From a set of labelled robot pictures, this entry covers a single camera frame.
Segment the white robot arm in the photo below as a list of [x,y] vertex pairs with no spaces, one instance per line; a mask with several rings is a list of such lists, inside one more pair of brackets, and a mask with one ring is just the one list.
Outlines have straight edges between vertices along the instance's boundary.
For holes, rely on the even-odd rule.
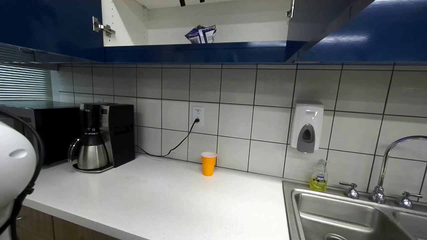
[[[67,14],[71,9],[57,0],[2,0],[2,42],[61,54],[54,41],[71,46],[66,35]],[[23,201],[34,191],[45,161],[45,142],[37,129],[26,123],[37,138],[29,137],[0,122],[0,240],[18,240],[17,217]]]

